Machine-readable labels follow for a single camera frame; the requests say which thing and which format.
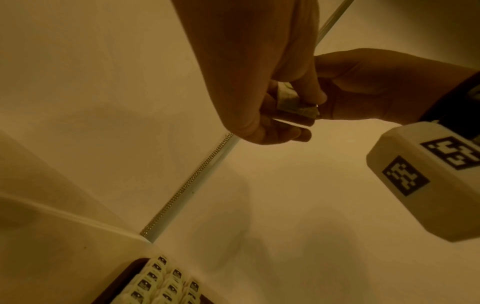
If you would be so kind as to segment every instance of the black wrist strap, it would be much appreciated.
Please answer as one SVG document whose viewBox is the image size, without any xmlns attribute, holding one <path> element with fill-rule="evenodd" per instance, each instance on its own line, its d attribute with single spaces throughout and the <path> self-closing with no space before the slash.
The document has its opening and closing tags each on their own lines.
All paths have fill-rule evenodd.
<svg viewBox="0 0 480 304">
<path fill-rule="evenodd" d="M 480 73 L 440 98 L 420 121 L 438 121 L 467 139 L 480 136 Z"/>
</svg>

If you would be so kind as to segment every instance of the person's left hand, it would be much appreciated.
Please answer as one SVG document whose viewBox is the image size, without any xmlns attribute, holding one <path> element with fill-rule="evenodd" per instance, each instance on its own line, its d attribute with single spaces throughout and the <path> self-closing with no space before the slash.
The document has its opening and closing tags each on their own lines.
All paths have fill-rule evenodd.
<svg viewBox="0 0 480 304">
<path fill-rule="evenodd" d="M 173 0 L 223 125 L 257 144 L 306 142 L 314 120 L 277 110 L 275 81 L 322 104 L 314 50 L 317 0 Z"/>
</svg>

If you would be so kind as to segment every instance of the black sleeve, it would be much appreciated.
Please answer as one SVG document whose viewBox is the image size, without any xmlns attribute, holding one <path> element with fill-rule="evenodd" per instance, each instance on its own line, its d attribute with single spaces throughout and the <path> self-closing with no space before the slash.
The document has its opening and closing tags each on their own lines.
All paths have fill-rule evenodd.
<svg viewBox="0 0 480 304">
<path fill-rule="evenodd" d="M 470 140 L 480 136 L 480 73 L 440 98 L 420 121 L 436 121 Z"/>
</svg>

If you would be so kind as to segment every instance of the metal strip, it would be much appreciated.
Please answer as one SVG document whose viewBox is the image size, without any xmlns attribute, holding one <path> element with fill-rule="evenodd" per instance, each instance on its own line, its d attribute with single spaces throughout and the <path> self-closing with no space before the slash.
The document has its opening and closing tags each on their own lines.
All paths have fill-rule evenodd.
<svg viewBox="0 0 480 304">
<path fill-rule="evenodd" d="M 337 23 L 340 17 L 345 13 L 354 0 L 345 0 L 337 10 L 330 16 L 325 24 L 320 28 L 318 32 L 316 45 L 322 41 L 332 27 Z M 165 206 L 153 217 L 153 219 L 145 226 L 140 232 L 140 235 L 147 237 L 149 232 L 158 224 L 158 222 L 165 216 L 168 210 L 175 204 L 180 196 L 187 190 L 187 188 L 193 183 L 193 181 L 201 174 L 201 172 L 207 167 L 207 165 L 215 159 L 217 154 L 227 144 L 227 142 L 233 137 L 233 133 L 228 133 L 224 140 L 217 146 L 217 148 L 210 154 L 210 156 L 203 162 L 203 164 L 195 171 L 195 173 L 183 184 L 183 186 L 173 195 L 173 197 L 166 203 Z"/>
</svg>

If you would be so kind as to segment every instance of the small object held in fingers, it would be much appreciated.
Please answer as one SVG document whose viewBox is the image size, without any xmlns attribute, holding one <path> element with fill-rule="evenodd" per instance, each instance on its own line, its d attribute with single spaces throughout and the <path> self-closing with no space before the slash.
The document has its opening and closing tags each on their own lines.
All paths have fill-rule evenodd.
<svg viewBox="0 0 480 304">
<path fill-rule="evenodd" d="M 277 105 L 278 110 L 316 119 L 320 115 L 316 105 L 302 103 L 300 97 L 289 83 L 278 83 Z"/>
</svg>

